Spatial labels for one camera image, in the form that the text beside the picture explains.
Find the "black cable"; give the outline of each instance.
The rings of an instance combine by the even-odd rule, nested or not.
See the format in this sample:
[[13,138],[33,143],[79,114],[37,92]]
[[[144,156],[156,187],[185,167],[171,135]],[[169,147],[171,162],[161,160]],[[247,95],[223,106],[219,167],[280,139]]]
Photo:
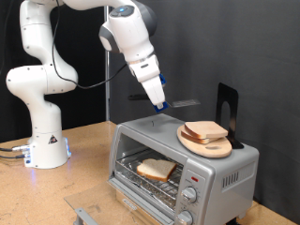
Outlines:
[[66,79],[66,78],[63,78],[59,75],[58,71],[57,71],[57,68],[56,68],[56,64],[55,64],[55,59],[54,59],[54,44],[55,44],[55,38],[56,38],[56,31],[57,31],[57,27],[58,27],[58,24],[59,24],[59,21],[60,21],[60,6],[59,6],[59,3],[58,3],[58,0],[56,0],[56,3],[57,3],[57,10],[58,10],[58,18],[57,18],[57,23],[56,23],[56,26],[55,26],[55,29],[54,29],[54,35],[53,35],[53,44],[52,44],[52,60],[53,60],[53,65],[54,65],[54,69],[55,69],[55,72],[57,74],[57,76],[66,81],[66,82],[71,82],[71,83],[74,83],[76,86],[80,87],[81,89],[91,89],[91,88],[94,88],[94,87],[97,87],[97,86],[100,86],[104,83],[107,83],[108,81],[112,80],[116,75],[119,74],[119,72],[121,72],[121,70],[127,65],[127,64],[124,64],[121,68],[119,68],[119,70],[111,77],[109,78],[108,80],[104,81],[104,82],[100,82],[100,83],[97,83],[97,84],[94,84],[94,85],[91,85],[91,86],[81,86],[79,85],[77,82],[74,82],[70,79]]
[[0,151],[2,152],[12,152],[12,149],[10,148],[0,148]]
[[3,58],[2,58],[2,66],[1,66],[1,70],[0,70],[0,76],[2,75],[2,70],[4,68],[4,64],[5,64],[5,59],[6,59],[6,46],[7,46],[7,29],[8,29],[8,18],[12,9],[12,5],[13,5],[14,0],[10,0],[10,5],[8,8],[8,12],[7,12],[7,17],[5,20],[5,25],[4,25],[4,32],[3,32]]
[[3,157],[3,156],[0,156],[0,158],[25,158],[25,155],[18,155],[16,157]]

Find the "gray wall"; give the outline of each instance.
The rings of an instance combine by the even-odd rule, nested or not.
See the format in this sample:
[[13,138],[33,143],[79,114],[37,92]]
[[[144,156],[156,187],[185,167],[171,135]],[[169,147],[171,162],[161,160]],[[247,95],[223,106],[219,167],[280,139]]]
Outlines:
[[[164,113],[185,121],[215,120],[218,83],[236,89],[237,139],[261,153],[255,198],[299,224],[300,1],[142,2],[158,17],[151,41],[167,79],[167,100],[202,103]],[[123,63],[122,55],[112,54],[111,75]],[[128,69],[111,88],[114,123],[155,113],[150,102],[127,100],[144,93]]]

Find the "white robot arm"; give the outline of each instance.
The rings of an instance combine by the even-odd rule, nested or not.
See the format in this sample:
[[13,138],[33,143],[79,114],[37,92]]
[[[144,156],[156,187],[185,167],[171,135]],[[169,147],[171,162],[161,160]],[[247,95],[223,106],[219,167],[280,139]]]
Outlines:
[[[30,0],[55,6],[53,0]],[[153,105],[163,108],[164,92],[159,78],[158,59],[149,37],[157,28],[153,10],[130,0],[64,0],[69,7],[86,10],[103,6],[114,7],[100,29],[99,37],[107,51],[122,53],[133,76],[142,84]]]
[[[71,8],[86,10],[102,6],[115,9],[100,29],[100,39],[108,51],[122,53],[131,73],[144,87],[152,103],[165,107],[165,97],[159,78],[158,60],[149,36],[155,32],[152,10],[129,0],[58,0]],[[26,154],[25,166],[50,169],[68,160],[68,145],[62,136],[60,109],[44,100],[44,95],[60,94],[75,89],[73,82],[60,79],[53,66],[53,54],[58,73],[75,83],[78,75],[53,50],[50,13],[56,0],[24,0],[21,6],[22,44],[25,51],[38,58],[41,66],[18,67],[7,75],[7,88],[28,107],[32,122],[32,137],[21,148]]]

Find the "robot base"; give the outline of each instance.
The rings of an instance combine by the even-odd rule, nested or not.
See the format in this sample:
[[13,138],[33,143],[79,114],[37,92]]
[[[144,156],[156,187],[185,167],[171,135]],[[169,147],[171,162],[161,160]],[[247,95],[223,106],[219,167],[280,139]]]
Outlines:
[[71,154],[68,139],[62,136],[62,131],[54,133],[35,133],[29,140],[30,157],[24,159],[25,167],[37,169],[52,169],[64,165]]

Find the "slice of bread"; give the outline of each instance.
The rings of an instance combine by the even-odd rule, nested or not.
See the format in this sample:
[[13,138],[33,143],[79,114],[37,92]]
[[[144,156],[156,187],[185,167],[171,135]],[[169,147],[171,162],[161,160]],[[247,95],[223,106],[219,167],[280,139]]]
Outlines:
[[152,180],[167,182],[176,166],[176,163],[171,161],[149,158],[137,167],[137,173]]
[[198,139],[223,138],[228,131],[213,121],[186,122],[186,131]]
[[184,137],[185,139],[188,139],[192,142],[195,142],[195,143],[201,143],[201,144],[207,144],[207,143],[210,143],[210,142],[213,142],[215,140],[217,140],[218,138],[209,138],[209,139],[198,139],[198,138],[195,138],[193,136],[191,136],[188,131],[186,130],[185,126],[181,126],[180,127],[180,131],[181,131],[181,136]]

